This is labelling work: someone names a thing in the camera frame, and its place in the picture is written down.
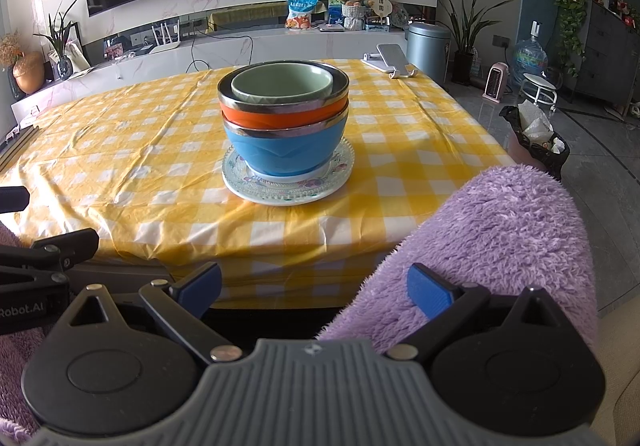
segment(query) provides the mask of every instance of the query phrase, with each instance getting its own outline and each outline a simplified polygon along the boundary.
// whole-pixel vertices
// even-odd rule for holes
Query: tablecloth
[[[157,259],[181,276],[216,259],[221,307],[346,304],[377,263],[483,169],[512,163],[500,145],[423,74],[389,79],[357,60],[345,137],[353,174],[333,195],[268,207],[230,193],[217,83],[231,68],[136,84],[45,112],[0,185],[31,191],[2,221],[23,241],[83,227],[97,259]]]

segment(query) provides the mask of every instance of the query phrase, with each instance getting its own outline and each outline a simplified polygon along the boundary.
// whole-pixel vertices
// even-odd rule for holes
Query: black trash bag
[[[560,139],[564,143],[564,150],[560,153],[553,153],[551,150],[548,150],[542,147],[540,144],[532,143],[529,140],[529,137],[522,134],[522,126],[520,125],[520,112],[518,111],[517,106],[505,106],[500,110],[500,117],[504,117],[505,121],[511,124],[511,128],[513,128],[513,132],[516,134],[518,138],[518,142],[520,146],[526,149],[529,154],[535,159],[542,162],[546,167],[546,172],[549,173],[553,178],[557,181],[561,181],[562,177],[560,175],[560,170],[562,169],[562,165],[566,162],[567,157],[569,156],[569,145],[566,140],[564,140],[558,133],[554,132],[551,137],[551,140],[555,138]]]

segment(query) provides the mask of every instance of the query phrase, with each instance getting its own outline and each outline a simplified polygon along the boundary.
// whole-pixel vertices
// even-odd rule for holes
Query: gray cabinet
[[[590,2],[579,37],[586,59],[572,58],[578,77],[567,76],[565,85],[613,103],[626,114],[638,73],[640,36],[616,15]]]

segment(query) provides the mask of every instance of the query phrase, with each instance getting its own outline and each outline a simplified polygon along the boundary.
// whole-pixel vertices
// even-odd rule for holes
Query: purple towel
[[[385,352],[427,323],[408,298],[406,272],[420,262],[451,283],[495,294],[546,288],[593,349],[596,296],[587,233],[569,193],[523,165],[491,168],[454,193],[325,327],[321,340],[369,338]]]
[[[18,238],[0,223],[0,245],[20,246]],[[22,397],[22,369],[44,338],[42,329],[0,336],[0,432],[13,441],[26,441],[38,425]]]

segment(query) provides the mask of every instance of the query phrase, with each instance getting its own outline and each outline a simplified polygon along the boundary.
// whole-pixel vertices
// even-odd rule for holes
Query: stacked bowls
[[[271,61],[218,84],[225,132],[249,168],[274,180],[308,177],[326,164],[349,112],[349,77],[315,61]]]

